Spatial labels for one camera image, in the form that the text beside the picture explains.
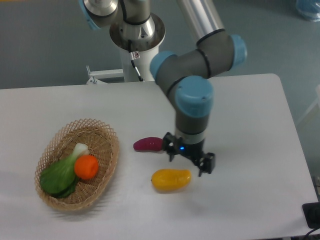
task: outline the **silver arm tube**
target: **silver arm tube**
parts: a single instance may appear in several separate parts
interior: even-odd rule
[[[118,0],[84,0],[83,2],[86,9],[100,17],[112,14],[118,6]]]
[[[213,0],[176,0],[195,42],[224,29]]]

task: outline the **black cable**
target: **black cable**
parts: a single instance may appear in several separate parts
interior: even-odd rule
[[[317,228],[312,229],[310,232],[308,232],[308,233],[302,238],[302,240],[310,239],[310,238],[309,238],[309,235],[312,234],[313,232],[317,231],[318,229],[320,229],[320,227],[317,227]]]
[[[128,52],[131,53],[131,44],[132,44],[132,41],[131,40],[128,40]],[[136,67],[135,65],[135,62],[133,60],[131,60],[131,65],[134,69],[137,70],[136,74],[138,76],[138,79],[140,82],[144,82],[145,80],[141,77],[140,73],[139,73],[139,70],[138,68]]]
[[[119,0],[120,2],[120,6],[122,8],[122,15],[123,15],[123,20],[126,21],[127,20],[127,10],[126,10],[126,5],[124,0]]]

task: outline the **yellow fruit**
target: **yellow fruit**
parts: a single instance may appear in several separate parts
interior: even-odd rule
[[[155,189],[159,191],[174,191],[188,185],[191,181],[191,172],[187,169],[160,169],[151,178]]]

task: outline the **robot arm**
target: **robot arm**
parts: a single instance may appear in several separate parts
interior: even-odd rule
[[[86,13],[89,12],[90,21],[97,25],[123,21],[119,35],[124,45],[134,43],[134,49],[139,51],[150,47],[141,44],[152,43],[151,39],[156,36],[157,27],[154,28],[150,17],[150,0],[79,1],[80,5],[84,4]],[[212,0],[176,1],[197,48],[181,56],[171,51],[160,52],[149,66],[155,83],[176,112],[175,133],[168,132],[164,136],[162,149],[169,154],[170,161],[175,155],[190,159],[199,168],[201,176],[202,173],[211,174],[215,167],[215,154],[203,152],[214,103],[214,89],[207,79],[244,62],[247,49],[238,35],[227,34]]]
[[[228,35],[212,0],[177,0],[197,49],[177,56],[158,53],[150,64],[155,82],[175,109],[175,135],[167,133],[162,149],[190,159],[202,173],[211,174],[215,154],[203,152],[206,128],[214,102],[208,78],[244,62],[247,49],[238,35]]]

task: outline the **wicker basket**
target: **wicker basket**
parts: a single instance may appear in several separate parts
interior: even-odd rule
[[[40,174],[50,164],[67,157],[77,143],[86,144],[98,160],[99,170],[89,180],[80,180],[75,192],[66,198],[54,198],[40,187]],[[112,177],[119,155],[119,140],[109,125],[95,119],[80,119],[62,128],[44,150],[35,171],[35,186],[40,198],[50,207],[74,211],[92,205]]]

